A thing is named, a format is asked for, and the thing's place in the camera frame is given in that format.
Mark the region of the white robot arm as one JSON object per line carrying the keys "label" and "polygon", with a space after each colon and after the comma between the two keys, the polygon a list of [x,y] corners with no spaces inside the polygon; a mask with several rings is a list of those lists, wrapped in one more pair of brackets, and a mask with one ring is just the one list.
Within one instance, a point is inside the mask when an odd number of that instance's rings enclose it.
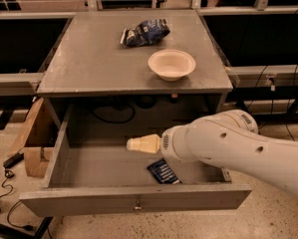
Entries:
{"label": "white robot arm", "polygon": [[228,168],[298,196],[298,141],[260,135],[255,119],[241,110],[131,138],[127,149]]}

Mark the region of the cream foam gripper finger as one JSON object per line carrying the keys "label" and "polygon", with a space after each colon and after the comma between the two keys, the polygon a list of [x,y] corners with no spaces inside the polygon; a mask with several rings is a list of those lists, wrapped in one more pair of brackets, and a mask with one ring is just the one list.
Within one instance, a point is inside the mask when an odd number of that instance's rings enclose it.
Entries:
{"label": "cream foam gripper finger", "polygon": [[127,141],[127,150],[147,153],[157,153],[160,149],[160,137],[150,134],[142,137],[130,138]]}

